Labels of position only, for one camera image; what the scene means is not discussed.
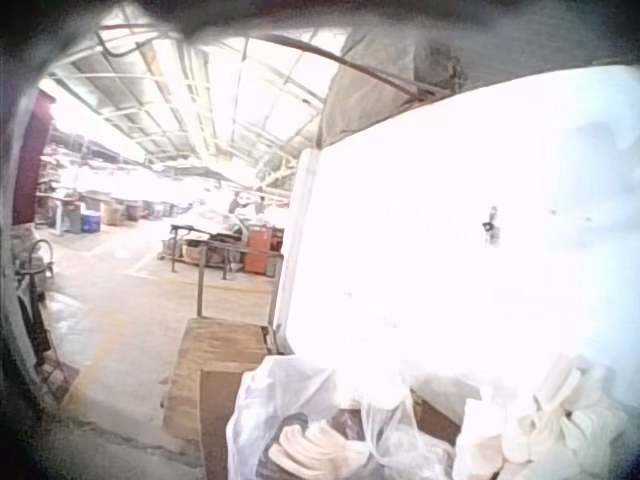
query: white wall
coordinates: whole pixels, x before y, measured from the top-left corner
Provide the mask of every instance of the white wall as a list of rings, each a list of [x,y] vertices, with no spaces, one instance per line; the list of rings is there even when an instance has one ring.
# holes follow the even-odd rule
[[[615,396],[640,406],[638,79],[531,77],[322,151],[289,305],[296,353],[528,388],[565,351],[610,365]],[[497,248],[481,226],[492,205]]]

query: plastic bag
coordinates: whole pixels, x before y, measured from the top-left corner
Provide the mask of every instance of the plastic bag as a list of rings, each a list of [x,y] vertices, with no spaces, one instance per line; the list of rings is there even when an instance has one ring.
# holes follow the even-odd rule
[[[398,382],[395,388],[403,388],[398,401],[389,404],[387,392],[387,404],[381,404],[362,393],[371,392],[370,387],[345,385],[353,381],[353,376],[338,375],[297,356],[267,357],[257,370],[245,374],[227,425],[229,479],[304,478],[274,466],[269,451],[274,444],[279,448],[285,428],[300,434],[323,422],[347,441],[366,446],[366,461],[347,476],[307,478],[450,478],[453,450],[417,429],[409,389]]]

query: factory floor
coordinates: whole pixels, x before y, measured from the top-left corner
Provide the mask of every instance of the factory floor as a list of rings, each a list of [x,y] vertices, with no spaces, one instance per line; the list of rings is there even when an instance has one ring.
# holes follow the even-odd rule
[[[187,321],[196,314],[197,267],[156,258],[169,221],[57,237],[45,320],[60,359],[78,375],[62,410],[142,445],[195,454],[162,430],[166,395]],[[266,325],[273,280],[207,269],[204,315]]]

